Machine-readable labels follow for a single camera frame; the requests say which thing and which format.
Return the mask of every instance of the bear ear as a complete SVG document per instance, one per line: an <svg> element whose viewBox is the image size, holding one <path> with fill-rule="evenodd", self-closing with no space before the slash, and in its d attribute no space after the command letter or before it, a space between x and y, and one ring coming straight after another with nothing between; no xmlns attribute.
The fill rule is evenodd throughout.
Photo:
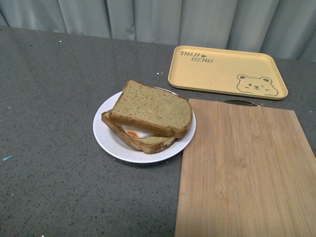
<svg viewBox="0 0 316 237"><path fill-rule="evenodd" d="M264 81L266 81L266 82L268 82L268 83L272 83L272 80L270 79L270 78L265 78L265 77L262 77L262 78L260 78L261 80L264 80Z"/></svg>
<svg viewBox="0 0 316 237"><path fill-rule="evenodd" d="M239 80L242 80L242 79L245 79L245 78L248 78L248 77L246 75L240 74L240 75L237 76L237 78Z"/></svg>

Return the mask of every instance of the white plate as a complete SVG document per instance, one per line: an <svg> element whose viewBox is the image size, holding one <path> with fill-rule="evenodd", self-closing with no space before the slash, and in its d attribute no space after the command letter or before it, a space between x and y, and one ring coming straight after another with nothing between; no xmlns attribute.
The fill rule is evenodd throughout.
<svg viewBox="0 0 316 237"><path fill-rule="evenodd" d="M106 126L105 123L101 121L101 114L113 108L121 93L122 92L119 92L113 95L106 102L104 102L98 109L93 120L94 136L99 145L109 154L128 162L152 163L168 159L178 154L188 145L188 143L193 138L194 132L196 130L196 117L194 113L191 128L188 133L184 137L179 138L168 149L156 154L147 155L143 152L136 151L135 149L129 147L111 129L109 129L109 127Z"/></svg>

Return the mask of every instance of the bread crust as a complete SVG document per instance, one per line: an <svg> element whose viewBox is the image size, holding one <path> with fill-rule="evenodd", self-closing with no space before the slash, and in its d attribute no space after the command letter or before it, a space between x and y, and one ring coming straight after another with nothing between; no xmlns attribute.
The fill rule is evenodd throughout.
<svg viewBox="0 0 316 237"><path fill-rule="evenodd" d="M160 136L159 141L153 143L149 142L146 138L134 138L128 135L121 125L112 123L109 120L109 113L110 111L103 112L101 120L113 132L115 132L123 142L125 142L127 145L138 151L143 151L145 154L151 155L162 152L165 149L169 148L171 145L173 145L177 140L177 138L173 136Z"/></svg>
<svg viewBox="0 0 316 237"><path fill-rule="evenodd" d="M149 89L153 93L157 93L158 96L162 97L162 98L157 99L160 103L165 103L165 106L169 106L171 109L173 109L172 107L177 106L175 108L180 110L180 112L185 111L186 112L185 124L181 125L181 127L177 127L171 122L167 125L164 125L164 124L159 124L158 122L155 122L153 120L149 120L148 118L144 118L144 119L136 118L135 114L133 114L133 113L129 114L129 112L127 110L124 110L124 113L121 113L120 110L118 110L119 106L121 106L123 103L125 103L125 104L130 103L131 105L129 107L131 108L133 106L132 105L133 99L135 99L135 97L142 96L142 94L140 93L141 89L138 89L139 91L137 93L135 93L136 95L133 95L134 98L127 98L129 96L129 92L126 92L126 88L128 86L129 86L129 90L132 87L141 87L141 88ZM177 105L175 105L172 102L169 103L169 101L164 101L163 95L168 95L169 97L171 97L173 101L177 102ZM148 108L153 107L151 104L152 100L150 100L150 99L151 98L149 98L149 99L141 98L139 100L142 103L140 105L140 108L143 109L144 107L146 107L146 105ZM179 116L179 114L175 114L175 115L168 114L166 116L169 118L170 121L172 121L172 120L177 121L176 116ZM174 136L177 138L181 138L185 134L187 134L187 132L189 131L189 129L191 127L192 119L193 119L192 108L191 108L191 105L188 103L188 101L185 98L183 98L179 95L174 95L173 93L171 93L169 91L166 91L166 90L163 90L160 88L155 88L152 86L147 86L147 85L144 85L142 83L135 82L133 80L129 80L126 83L122 94L120 95L116 104L114 105L114 109L109 114L109 120L112 123L133 126L133 127L136 127L136 128L148 131L148 132L152 132L153 134L159 134L159 135L164 135L164 136Z"/></svg>

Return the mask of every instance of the wood grain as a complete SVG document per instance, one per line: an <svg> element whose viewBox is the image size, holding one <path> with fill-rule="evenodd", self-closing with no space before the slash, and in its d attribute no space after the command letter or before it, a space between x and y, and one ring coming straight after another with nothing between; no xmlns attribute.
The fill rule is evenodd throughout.
<svg viewBox="0 0 316 237"><path fill-rule="evenodd" d="M294 111L189 103L175 235L316 236L316 160Z"/></svg>

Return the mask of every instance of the tray rim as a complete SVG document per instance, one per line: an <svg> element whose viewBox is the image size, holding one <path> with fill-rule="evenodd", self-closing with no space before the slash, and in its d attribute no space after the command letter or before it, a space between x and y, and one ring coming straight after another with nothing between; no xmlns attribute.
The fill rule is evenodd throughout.
<svg viewBox="0 0 316 237"><path fill-rule="evenodd" d="M238 93L238 92L226 92L222 90L210 90L207 88L200 88L200 87L189 87L185 86L183 84L178 84L174 83L172 79L170 78L170 75L172 73L173 65L175 63L176 57L175 54L176 52L181 49L181 48L191 48L193 50L201 50L201 51L207 51L207 52L215 52L215 53L230 53L230 54L238 54L238 55L243 55L243 56L260 56L264 57L267 60L269 60L273 66L276 69L277 76L280 78L279 83L281 84L280 86L282 87L282 94L277 95L277 96L261 96L261 95L254 95L254 94L245 94L245 93ZM273 59L273 57L265 54L265 53L260 53L260 52L246 52L246 51L238 51L238 50L230 50L230 49L219 49L219 48L208 48L208 47L198 47L198 46L189 46L189 45L179 45L174 48L173 50L173 56L170 64L170 69L169 69L169 74L168 74L168 82L170 85L172 85L175 88L180 88L180 89L186 89L186 90L194 90L194 91L204 91L204 92L211 92L211 93L220 93L220 94L227 94L227 95L236 95L236 96L243 96L243 97L252 97L252 98L261 98L261 99L271 99L271 100L282 100L288 95L288 90L286 88L286 85L284 83L284 80L277 68L277 65Z"/></svg>

